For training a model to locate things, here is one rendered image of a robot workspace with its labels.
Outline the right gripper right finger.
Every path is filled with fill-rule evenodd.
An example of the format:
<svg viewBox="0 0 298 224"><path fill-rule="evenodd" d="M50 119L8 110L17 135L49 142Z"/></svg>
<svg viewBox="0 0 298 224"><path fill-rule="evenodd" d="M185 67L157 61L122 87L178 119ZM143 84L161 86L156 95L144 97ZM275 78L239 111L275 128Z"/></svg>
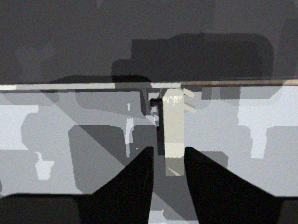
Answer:
<svg viewBox="0 0 298 224"><path fill-rule="evenodd" d="M199 224L298 224L298 196L274 196L193 147L184 165Z"/></svg>

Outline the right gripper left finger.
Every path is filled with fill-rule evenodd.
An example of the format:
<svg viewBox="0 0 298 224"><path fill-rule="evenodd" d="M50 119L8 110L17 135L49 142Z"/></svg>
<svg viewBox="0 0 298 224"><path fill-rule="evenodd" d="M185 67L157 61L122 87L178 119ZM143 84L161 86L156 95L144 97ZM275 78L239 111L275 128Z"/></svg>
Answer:
<svg viewBox="0 0 298 224"><path fill-rule="evenodd" d="M15 193L0 198L0 224L148 224L154 147L147 146L92 194Z"/></svg>

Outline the green circuit board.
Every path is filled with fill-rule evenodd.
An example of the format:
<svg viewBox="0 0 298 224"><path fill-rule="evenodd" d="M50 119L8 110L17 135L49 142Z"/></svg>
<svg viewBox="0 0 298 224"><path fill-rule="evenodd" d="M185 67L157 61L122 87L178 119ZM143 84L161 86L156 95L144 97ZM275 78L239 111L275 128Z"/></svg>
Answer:
<svg viewBox="0 0 298 224"><path fill-rule="evenodd" d="M197 109L184 102L184 94L193 98L195 93L181 82L115 82L115 83L52 83L0 84L0 90L45 89L115 89L137 88L148 90L149 112L159 113L157 129L158 155L164 155L166 176L184 175L184 109L195 114ZM160 98L160 88L161 91ZM162 105L163 104L163 105Z"/></svg>

